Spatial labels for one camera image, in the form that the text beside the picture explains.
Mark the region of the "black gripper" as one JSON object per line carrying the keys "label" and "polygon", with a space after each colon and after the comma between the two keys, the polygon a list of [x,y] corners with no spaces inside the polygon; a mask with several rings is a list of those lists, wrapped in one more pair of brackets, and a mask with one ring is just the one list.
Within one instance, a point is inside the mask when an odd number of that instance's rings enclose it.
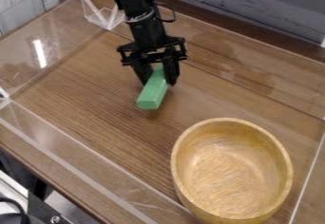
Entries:
{"label": "black gripper", "polygon": [[[187,39],[166,34],[164,21],[154,14],[142,14],[128,19],[126,23],[134,35],[134,42],[117,49],[122,64],[133,66],[140,81],[146,84],[154,72],[150,64],[162,62],[166,82],[174,85],[181,74],[178,60],[188,58]],[[174,52],[178,60],[166,55],[169,51]]]}

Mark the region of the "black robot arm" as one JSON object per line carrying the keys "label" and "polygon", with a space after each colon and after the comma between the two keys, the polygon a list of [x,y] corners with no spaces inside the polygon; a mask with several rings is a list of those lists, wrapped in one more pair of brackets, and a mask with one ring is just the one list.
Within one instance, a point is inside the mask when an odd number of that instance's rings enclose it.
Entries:
{"label": "black robot arm", "polygon": [[126,24],[134,35],[134,42],[118,47],[122,64],[136,71],[144,84],[154,72],[153,64],[162,63],[162,74],[166,83],[174,85],[181,75],[180,62],[188,58],[187,39],[169,36],[156,0],[114,0],[125,11]]}

